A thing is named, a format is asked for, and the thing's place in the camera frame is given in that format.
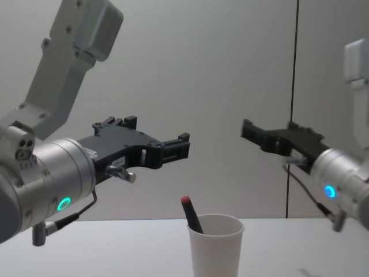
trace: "label sticker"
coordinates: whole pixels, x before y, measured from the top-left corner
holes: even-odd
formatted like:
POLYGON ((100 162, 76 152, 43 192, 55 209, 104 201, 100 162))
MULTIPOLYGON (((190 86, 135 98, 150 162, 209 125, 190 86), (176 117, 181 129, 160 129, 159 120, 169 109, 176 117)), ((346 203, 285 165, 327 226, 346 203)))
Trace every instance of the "label sticker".
POLYGON ((126 157, 121 157, 118 160, 113 161, 111 165, 115 167, 121 167, 121 166, 124 166, 125 163, 126 163, 126 157))

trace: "pen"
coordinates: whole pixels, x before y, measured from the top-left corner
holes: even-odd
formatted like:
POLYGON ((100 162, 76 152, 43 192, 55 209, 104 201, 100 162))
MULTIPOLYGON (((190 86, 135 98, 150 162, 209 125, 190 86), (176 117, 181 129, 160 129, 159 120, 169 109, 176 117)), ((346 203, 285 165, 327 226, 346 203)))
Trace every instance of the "pen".
POLYGON ((194 206, 192 205, 190 197, 183 196, 180 202, 182 203, 184 213, 186 214, 189 227, 195 232, 203 234, 204 232, 202 231, 200 221, 198 220, 197 214, 195 212, 194 206))

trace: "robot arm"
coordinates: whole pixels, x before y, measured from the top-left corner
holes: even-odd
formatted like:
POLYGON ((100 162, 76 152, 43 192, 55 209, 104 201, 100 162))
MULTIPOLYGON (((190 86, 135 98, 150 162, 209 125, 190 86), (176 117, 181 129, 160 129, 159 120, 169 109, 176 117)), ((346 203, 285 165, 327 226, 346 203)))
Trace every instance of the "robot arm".
POLYGON ((33 227, 33 244, 78 219, 111 177, 134 182, 133 166, 159 169, 184 159, 189 134, 161 142, 136 131, 136 117, 93 125, 95 135, 43 142, 63 125, 85 73, 108 58, 123 14, 108 0, 63 0, 26 100, 0 119, 0 243, 33 227), (83 210, 49 226, 44 220, 93 194, 83 210))
POLYGON ((242 137, 261 150, 286 156, 311 175, 314 185, 340 209, 333 219, 335 231, 342 229, 346 214, 369 230, 369 40, 345 48, 345 81, 354 94, 353 132, 364 149, 365 159, 321 143, 323 136, 290 122, 287 130, 265 131, 245 120, 242 137))

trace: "white table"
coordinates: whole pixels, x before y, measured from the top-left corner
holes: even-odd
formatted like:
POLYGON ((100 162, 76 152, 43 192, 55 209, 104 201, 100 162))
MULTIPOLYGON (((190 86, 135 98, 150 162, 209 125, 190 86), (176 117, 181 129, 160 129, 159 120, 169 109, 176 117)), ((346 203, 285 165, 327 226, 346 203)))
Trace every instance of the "white table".
MULTIPOLYGON (((326 219, 243 219, 239 276, 368 277, 369 232, 326 219)), ((28 230, 0 245, 0 276, 192 276, 184 220, 76 222, 31 243, 28 230)))

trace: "black vertical line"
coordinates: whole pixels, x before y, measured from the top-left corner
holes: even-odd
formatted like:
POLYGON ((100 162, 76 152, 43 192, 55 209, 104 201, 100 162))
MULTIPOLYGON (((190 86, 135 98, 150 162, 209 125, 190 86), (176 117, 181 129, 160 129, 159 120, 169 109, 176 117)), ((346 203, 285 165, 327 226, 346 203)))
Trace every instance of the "black vertical line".
MULTIPOLYGON (((293 116, 293 97, 295 94, 295 72, 296 72, 296 53, 298 50, 298 30, 299 30, 299 8, 300 0, 297 0, 296 5, 296 26, 295 26, 295 49, 293 51, 293 70, 292 70, 292 91, 291 91, 291 112, 289 115, 289 120, 292 121, 293 116)), ((289 168, 287 174, 287 191, 286 191, 286 218, 288 218, 288 204, 289 204, 289 168)))

